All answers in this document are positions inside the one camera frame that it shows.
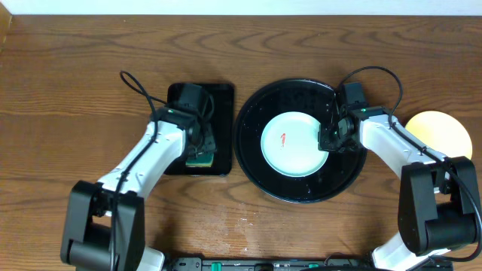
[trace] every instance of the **yellow plate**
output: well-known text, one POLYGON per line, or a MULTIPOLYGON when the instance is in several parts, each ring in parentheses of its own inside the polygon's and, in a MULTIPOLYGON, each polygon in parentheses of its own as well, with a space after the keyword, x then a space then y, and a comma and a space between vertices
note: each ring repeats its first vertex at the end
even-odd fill
POLYGON ((448 114, 437 111, 419 113, 412 117, 405 129, 448 157, 472 158, 472 142, 467 130, 448 114))

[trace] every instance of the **white plate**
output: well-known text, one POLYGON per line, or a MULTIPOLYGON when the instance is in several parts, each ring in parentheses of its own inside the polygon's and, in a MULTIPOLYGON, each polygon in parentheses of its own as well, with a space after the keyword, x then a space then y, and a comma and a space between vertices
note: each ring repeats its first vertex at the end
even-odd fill
POLYGON ((317 172, 328 159, 318 151, 320 123, 308 114, 286 112, 264 127, 261 151, 277 172, 289 177, 304 177, 317 172))

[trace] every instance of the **white wall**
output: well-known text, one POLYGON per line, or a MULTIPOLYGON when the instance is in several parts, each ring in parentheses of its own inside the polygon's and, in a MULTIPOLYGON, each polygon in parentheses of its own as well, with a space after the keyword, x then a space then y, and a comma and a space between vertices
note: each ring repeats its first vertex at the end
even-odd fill
POLYGON ((13 14, 482 15, 482 0, 0 0, 13 14))

